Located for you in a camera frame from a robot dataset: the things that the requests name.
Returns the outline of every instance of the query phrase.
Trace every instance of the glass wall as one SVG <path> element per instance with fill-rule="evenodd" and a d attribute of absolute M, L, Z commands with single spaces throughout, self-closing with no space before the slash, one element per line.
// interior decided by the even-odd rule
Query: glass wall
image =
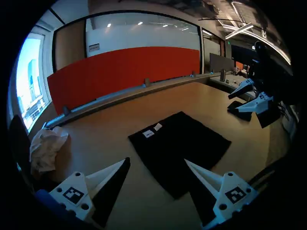
<path fill-rule="evenodd" d="M 20 113 L 27 129 L 30 129 L 35 118 L 49 102 L 43 96 L 44 82 L 40 76 L 43 42 L 43 35 L 30 33 L 18 59 L 16 91 Z"/>
<path fill-rule="evenodd" d="M 126 48 L 169 46 L 200 51 L 197 27 L 146 13 L 116 13 L 87 19 L 87 56 Z"/>

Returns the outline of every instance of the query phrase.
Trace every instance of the black towel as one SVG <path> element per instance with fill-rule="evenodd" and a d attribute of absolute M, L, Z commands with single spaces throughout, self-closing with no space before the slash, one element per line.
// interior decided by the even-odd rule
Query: black towel
<path fill-rule="evenodd" d="M 137 154 L 153 177 L 173 198 L 189 191 L 193 176 L 184 159 L 211 169 L 225 154 L 230 141 L 183 112 L 129 136 Z M 143 134 L 150 130 L 148 138 Z"/>

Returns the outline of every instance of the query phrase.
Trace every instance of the white label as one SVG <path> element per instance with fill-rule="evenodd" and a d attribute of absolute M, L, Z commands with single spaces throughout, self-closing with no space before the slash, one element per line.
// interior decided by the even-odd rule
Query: white label
<path fill-rule="evenodd" d="M 156 131 L 158 131 L 161 127 L 162 127 L 162 125 L 161 125 L 160 123 L 158 123 L 158 124 L 154 127 L 154 129 L 155 129 Z"/>
<path fill-rule="evenodd" d="M 146 138 L 148 138 L 148 137 L 154 135 L 154 132 L 151 131 L 151 130 L 147 130 L 146 132 L 143 132 L 143 134 L 144 134 L 144 136 L 145 136 Z"/>

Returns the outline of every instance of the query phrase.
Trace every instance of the desk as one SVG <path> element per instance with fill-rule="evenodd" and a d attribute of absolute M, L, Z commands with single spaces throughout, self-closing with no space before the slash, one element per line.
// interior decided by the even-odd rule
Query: desk
<path fill-rule="evenodd" d="M 227 74 L 224 82 L 220 81 L 220 77 L 211 77 L 210 78 L 210 81 L 213 81 L 215 83 L 227 86 L 228 88 L 230 88 L 232 90 L 235 90 L 236 88 L 238 88 L 239 84 L 244 80 L 246 80 L 246 78 L 239 76 L 239 75 L 235 76 L 233 74 Z M 245 93 L 245 95 L 247 95 L 251 99 L 255 98 L 255 96 L 256 96 L 254 92 L 247 92 L 247 93 Z"/>
<path fill-rule="evenodd" d="M 74 171 L 88 175 L 130 157 L 131 167 L 106 229 L 200 229 L 190 194 L 173 200 L 151 176 L 127 137 L 183 111 L 232 141 L 212 171 L 220 175 L 234 171 L 249 180 L 265 168 L 270 129 L 262 129 L 255 114 L 249 123 L 229 114 L 227 106 L 234 100 L 244 102 L 229 100 L 228 93 L 193 82 L 73 121 L 63 126 L 70 137 L 56 157 L 51 178 L 63 180 Z"/>

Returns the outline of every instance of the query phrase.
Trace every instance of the red wall panel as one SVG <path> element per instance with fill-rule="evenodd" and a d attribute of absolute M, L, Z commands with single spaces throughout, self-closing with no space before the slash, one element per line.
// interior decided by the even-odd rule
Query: red wall panel
<path fill-rule="evenodd" d="M 48 86 L 58 114 L 98 97 L 150 82 L 200 71 L 198 50 L 140 47 L 102 53 L 66 66 L 50 75 Z"/>

